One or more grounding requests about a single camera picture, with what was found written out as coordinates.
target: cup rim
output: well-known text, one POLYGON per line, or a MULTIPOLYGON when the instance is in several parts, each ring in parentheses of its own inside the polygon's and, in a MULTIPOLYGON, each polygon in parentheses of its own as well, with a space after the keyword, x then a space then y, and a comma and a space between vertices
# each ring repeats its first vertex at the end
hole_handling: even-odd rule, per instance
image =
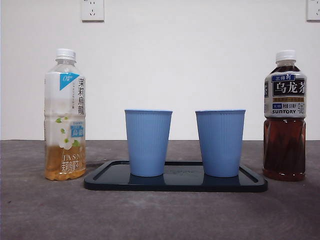
POLYGON ((160 109, 125 109, 125 112, 157 112, 157 113, 172 113, 171 110, 160 110, 160 109))
POLYGON ((212 109, 212 110, 196 110, 195 113, 226 113, 226 112, 245 112, 245 109, 212 109))

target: white wall outlet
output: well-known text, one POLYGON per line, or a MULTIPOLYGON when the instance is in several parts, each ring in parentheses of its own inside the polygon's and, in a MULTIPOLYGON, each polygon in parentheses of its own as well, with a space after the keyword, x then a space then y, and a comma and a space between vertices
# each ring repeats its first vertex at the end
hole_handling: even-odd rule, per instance
POLYGON ((82 22, 103 22, 104 5, 104 0, 82 0, 82 22))
POLYGON ((320 0, 306 0, 306 20, 320 21, 320 0))

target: table surface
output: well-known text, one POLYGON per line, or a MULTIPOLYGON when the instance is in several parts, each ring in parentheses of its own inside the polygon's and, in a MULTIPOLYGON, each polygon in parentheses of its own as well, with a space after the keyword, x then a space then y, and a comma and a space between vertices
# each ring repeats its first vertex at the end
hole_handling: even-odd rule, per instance
MULTIPOLYGON (((88 140, 87 172, 44 177, 44 142, 1 141, 1 239, 319 240, 320 141, 306 144, 306 179, 268 180, 251 192, 92 191, 84 177, 127 160, 127 142, 88 140)), ((167 160, 200 161, 196 140, 169 141, 167 160)), ((263 142, 244 141, 241 163, 262 174, 263 142)))

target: plastic bottle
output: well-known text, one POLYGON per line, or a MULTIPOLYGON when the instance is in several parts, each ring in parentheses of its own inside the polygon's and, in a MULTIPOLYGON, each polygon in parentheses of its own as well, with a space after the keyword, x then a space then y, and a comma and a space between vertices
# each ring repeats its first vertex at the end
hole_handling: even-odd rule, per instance
POLYGON ((280 181, 301 181, 306 171, 307 77, 295 62, 294 50, 278 52, 264 80, 263 174, 280 181))
POLYGON ((73 50, 57 49, 55 60, 44 80, 44 175, 75 179, 86 171, 85 77, 73 50))

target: bottle neck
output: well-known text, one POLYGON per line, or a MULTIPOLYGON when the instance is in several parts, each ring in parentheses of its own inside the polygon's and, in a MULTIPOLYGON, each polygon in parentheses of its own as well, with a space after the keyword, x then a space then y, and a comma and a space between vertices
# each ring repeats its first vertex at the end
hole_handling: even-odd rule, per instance
POLYGON ((281 60, 277 61, 277 67, 284 67, 284 66, 295 66, 296 60, 281 60))
POLYGON ((65 64, 75 66, 76 61, 70 59, 56 59, 57 64, 65 64))

